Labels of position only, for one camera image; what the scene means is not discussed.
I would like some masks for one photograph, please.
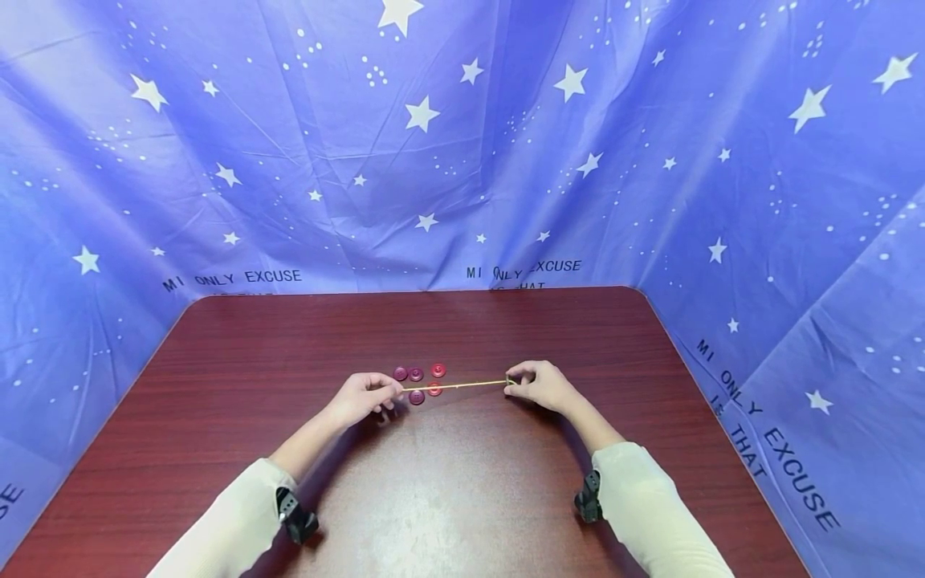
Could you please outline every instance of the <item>table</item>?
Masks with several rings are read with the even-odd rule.
[[[147,573],[254,459],[355,371],[444,383],[550,359],[646,446],[736,576],[806,575],[645,297],[628,288],[198,301],[23,542],[10,576]],[[251,576],[643,576],[572,499],[589,468],[550,412],[445,390],[348,433],[300,490],[323,532]]]

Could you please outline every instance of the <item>blue cloth backdrop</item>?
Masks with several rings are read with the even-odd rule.
[[[630,285],[814,576],[925,574],[925,5],[0,18],[0,565],[217,293]]]

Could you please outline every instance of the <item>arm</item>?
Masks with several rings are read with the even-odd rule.
[[[674,481],[648,452],[627,442],[549,362],[524,362],[508,371],[520,383],[504,393],[559,412],[585,442],[600,473],[604,518],[633,558],[653,578],[729,577],[732,571],[681,501]]]
[[[231,482],[148,577],[232,578],[248,571],[279,531],[277,488],[294,492],[327,444],[370,412],[392,409],[400,394],[401,385],[386,375],[351,375],[324,410]]]

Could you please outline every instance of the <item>white sleeve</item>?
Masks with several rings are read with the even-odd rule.
[[[604,519],[652,578],[715,578],[733,573],[678,496],[674,481],[632,442],[594,452]]]
[[[277,488],[295,491],[292,476],[255,461],[157,562],[148,578],[238,578],[266,552],[279,531]]]

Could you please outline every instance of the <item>wooden stick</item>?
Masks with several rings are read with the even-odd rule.
[[[472,387],[472,386],[497,386],[500,384],[511,384],[513,383],[510,379],[501,379],[500,381],[479,381],[471,384],[456,384],[454,386],[427,386],[427,387],[406,387],[403,391],[427,391],[428,389],[433,389],[438,387],[440,389],[450,389],[457,387]]]

